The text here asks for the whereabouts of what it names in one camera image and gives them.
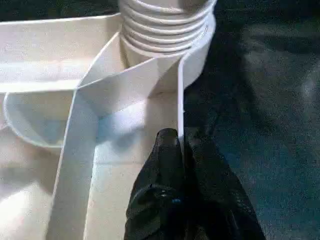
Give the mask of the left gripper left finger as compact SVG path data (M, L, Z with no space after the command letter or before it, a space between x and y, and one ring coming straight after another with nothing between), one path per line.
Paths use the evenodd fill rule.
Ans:
M131 190L124 239L185 238L185 171L178 133L160 130Z

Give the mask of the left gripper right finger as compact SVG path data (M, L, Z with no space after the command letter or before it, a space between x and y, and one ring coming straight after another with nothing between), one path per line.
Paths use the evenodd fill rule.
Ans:
M247 193L214 141L198 133L184 139L189 206L204 238L264 240Z

